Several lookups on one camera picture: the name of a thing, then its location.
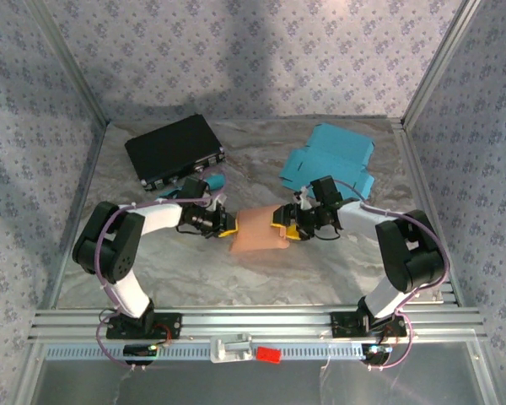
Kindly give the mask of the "blue paper box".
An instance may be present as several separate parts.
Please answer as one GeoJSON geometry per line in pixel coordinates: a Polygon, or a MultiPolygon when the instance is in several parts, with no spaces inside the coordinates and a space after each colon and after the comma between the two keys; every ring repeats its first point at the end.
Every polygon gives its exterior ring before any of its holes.
{"type": "Polygon", "coordinates": [[[283,186],[298,192],[313,180],[331,176],[345,198],[367,198],[374,177],[367,170],[374,152],[368,136],[321,123],[302,148],[291,151],[279,177],[283,186]]]}

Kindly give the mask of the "teal pen tube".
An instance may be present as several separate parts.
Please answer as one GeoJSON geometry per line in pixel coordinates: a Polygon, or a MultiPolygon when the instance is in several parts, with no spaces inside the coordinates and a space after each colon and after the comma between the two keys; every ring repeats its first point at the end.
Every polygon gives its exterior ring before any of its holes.
{"type": "MultiPolygon", "coordinates": [[[[216,191],[220,190],[221,188],[223,188],[223,186],[225,185],[225,176],[222,174],[208,175],[207,177],[202,178],[202,180],[207,183],[207,188],[211,192],[216,192],[216,191]]],[[[165,192],[161,192],[159,194],[159,197],[160,198],[177,198],[179,192],[181,192],[183,188],[184,188],[183,186],[178,186],[178,187],[169,189],[165,192]]]]}

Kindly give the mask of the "black hard case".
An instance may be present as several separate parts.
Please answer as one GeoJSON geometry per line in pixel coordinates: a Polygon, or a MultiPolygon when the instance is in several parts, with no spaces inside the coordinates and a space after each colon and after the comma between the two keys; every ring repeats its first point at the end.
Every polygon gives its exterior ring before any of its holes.
{"type": "Polygon", "coordinates": [[[223,145],[200,114],[132,138],[125,149],[147,192],[225,161],[223,145]]]}

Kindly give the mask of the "red plastic block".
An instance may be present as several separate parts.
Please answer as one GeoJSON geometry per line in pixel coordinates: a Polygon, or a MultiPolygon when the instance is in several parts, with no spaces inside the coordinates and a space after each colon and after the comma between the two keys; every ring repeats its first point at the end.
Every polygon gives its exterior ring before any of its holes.
{"type": "Polygon", "coordinates": [[[282,360],[282,352],[277,348],[258,347],[256,360],[270,364],[279,364],[282,360]]]}

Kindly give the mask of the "black right controller board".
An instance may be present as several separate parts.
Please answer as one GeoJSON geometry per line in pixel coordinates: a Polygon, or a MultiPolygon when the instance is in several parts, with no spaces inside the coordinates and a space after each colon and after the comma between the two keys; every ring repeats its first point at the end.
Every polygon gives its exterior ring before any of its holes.
{"type": "Polygon", "coordinates": [[[363,344],[363,359],[365,365],[372,367],[385,366],[390,358],[392,347],[385,344],[363,344]]]}

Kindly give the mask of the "black controller board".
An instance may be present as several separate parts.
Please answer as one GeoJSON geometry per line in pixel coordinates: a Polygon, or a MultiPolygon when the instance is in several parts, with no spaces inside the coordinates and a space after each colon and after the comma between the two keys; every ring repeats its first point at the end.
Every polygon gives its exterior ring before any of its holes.
{"type": "Polygon", "coordinates": [[[372,367],[385,366],[390,358],[392,347],[385,344],[363,344],[363,359],[365,365],[372,367]]]}
{"type": "Polygon", "coordinates": [[[128,344],[122,350],[127,365],[148,366],[157,357],[158,347],[148,344],[128,344]]]}

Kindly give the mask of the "black left controller board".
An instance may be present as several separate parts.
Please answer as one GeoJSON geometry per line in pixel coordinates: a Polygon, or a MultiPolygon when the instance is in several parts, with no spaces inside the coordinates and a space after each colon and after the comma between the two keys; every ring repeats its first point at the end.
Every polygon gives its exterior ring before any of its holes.
{"type": "Polygon", "coordinates": [[[158,347],[148,344],[128,344],[122,350],[127,365],[148,366],[157,357],[158,347]]]}

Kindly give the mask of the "grey metal panel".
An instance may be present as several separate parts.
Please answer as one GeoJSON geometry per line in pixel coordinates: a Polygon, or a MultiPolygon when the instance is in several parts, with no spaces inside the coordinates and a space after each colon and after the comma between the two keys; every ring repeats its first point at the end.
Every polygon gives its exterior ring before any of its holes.
{"type": "Polygon", "coordinates": [[[417,344],[388,370],[342,359],[163,365],[126,370],[91,346],[54,345],[22,405],[498,405],[481,389],[464,343],[417,344]]]}

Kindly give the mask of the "aluminium mounting rail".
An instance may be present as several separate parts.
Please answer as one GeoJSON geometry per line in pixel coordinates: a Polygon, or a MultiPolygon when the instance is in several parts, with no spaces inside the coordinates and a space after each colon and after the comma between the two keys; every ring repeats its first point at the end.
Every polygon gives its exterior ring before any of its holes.
{"type": "MultiPolygon", "coordinates": [[[[314,340],[331,335],[337,306],[181,307],[181,341],[206,341],[220,334],[249,333],[255,340],[314,340]]],[[[93,342],[97,310],[42,310],[29,340],[40,343],[93,342]]],[[[487,337],[478,309],[457,305],[409,305],[404,313],[420,343],[464,342],[487,337]]]]}

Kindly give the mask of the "aluminium side rail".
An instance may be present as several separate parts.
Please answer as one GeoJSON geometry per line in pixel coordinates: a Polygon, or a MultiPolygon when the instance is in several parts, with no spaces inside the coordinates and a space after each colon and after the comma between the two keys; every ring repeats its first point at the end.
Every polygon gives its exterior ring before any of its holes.
{"type": "Polygon", "coordinates": [[[63,274],[67,260],[71,256],[71,250],[77,234],[81,214],[88,196],[88,189],[94,175],[96,162],[100,154],[107,127],[107,122],[104,122],[102,127],[96,124],[91,127],[91,144],[77,181],[75,193],[73,194],[73,200],[70,204],[69,214],[65,223],[65,230],[62,233],[62,237],[58,245],[57,258],[51,262],[50,267],[46,268],[48,276],[47,284],[44,289],[42,301],[38,304],[38,310],[52,309],[57,305],[62,287],[63,274]]]}
{"type": "Polygon", "coordinates": [[[416,147],[412,138],[406,133],[400,119],[390,117],[389,122],[396,139],[397,147],[401,154],[405,173],[410,181],[410,188],[412,190],[416,206],[427,214],[429,221],[433,226],[433,229],[436,231],[437,236],[440,238],[449,258],[449,275],[447,276],[445,283],[451,284],[453,295],[455,297],[455,303],[458,306],[466,306],[459,282],[455,275],[455,264],[449,252],[448,242],[446,241],[442,230],[439,215],[434,205],[433,197],[429,190],[427,178],[423,171],[416,147]]]}

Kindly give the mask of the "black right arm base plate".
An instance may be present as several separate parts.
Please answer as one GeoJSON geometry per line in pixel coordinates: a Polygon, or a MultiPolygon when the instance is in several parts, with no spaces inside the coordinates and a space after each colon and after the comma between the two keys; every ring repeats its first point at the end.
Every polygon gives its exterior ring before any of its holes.
{"type": "Polygon", "coordinates": [[[334,338],[404,338],[407,336],[406,322],[402,316],[373,318],[365,313],[332,312],[331,334],[334,338]]]}

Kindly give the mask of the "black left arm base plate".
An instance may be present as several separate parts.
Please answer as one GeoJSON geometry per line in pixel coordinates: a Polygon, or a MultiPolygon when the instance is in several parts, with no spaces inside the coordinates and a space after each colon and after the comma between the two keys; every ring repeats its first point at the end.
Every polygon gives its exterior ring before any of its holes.
{"type": "Polygon", "coordinates": [[[181,321],[180,313],[153,313],[139,319],[119,315],[108,321],[105,337],[110,340],[177,339],[181,321]]]}

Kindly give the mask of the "grey plastic clamp bracket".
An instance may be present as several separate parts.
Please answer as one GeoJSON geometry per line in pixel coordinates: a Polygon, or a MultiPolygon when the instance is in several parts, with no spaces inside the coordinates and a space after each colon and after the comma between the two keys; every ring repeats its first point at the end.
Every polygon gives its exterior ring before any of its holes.
{"type": "Polygon", "coordinates": [[[214,364],[249,361],[253,357],[252,336],[249,333],[210,338],[210,360],[214,364]]]}

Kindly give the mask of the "aluminium frame post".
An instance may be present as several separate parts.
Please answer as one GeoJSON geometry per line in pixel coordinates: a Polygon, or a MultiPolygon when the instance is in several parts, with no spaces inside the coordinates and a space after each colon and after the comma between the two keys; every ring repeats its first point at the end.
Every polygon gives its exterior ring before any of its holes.
{"type": "Polygon", "coordinates": [[[481,3],[482,0],[461,0],[460,6],[457,8],[439,47],[433,54],[422,80],[401,117],[401,125],[404,130],[410,131],[416,124],[418,117],[449,66],[459,44],[464,39],[481,3]]]}

